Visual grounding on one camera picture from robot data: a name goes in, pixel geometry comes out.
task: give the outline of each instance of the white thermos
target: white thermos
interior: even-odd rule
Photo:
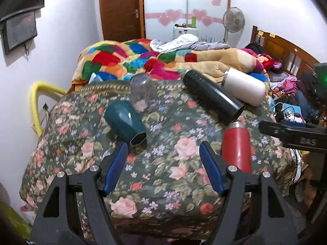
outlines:
[[[255,107],[262,103],[265,96],[262,81],[234,68],[225,72],[222,87],[234,97]]]

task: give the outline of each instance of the wooden door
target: wooden door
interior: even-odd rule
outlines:
[[[141,38],[139,0],[99,0],[105,40]]]

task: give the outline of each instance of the colorful patchwork quilt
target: colorful patchwork quilt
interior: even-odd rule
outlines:
[[[195,69],[214,82],[233,67],[251,72],[256,59],[238,49],[178,50],[169,53],[152,51],[149,39],[127,42],[102,41],[82,51],[73,76],[73,85],[87,84],[92,73],[111,74],[111,78],[130,80],[137,73],[148,73],[153,80],[178,80],[185,69]]]

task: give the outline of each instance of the wooden headboard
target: wooden headboard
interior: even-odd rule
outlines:
[[[251,42],[259,42],[269,55],[282,60],[283,69],[290,75],[300,78],[304,71],[313,73],[313,65],[319,63],[313,56],[288,40],[274,34],[258,30],[253,26]]]

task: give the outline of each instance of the clear plastic cup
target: clear plastic cup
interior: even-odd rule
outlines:
[[[134,109],[141,112],[150,112],[160,103],[157,89],[148,74],[136,74],[130,80],[130,102]]]

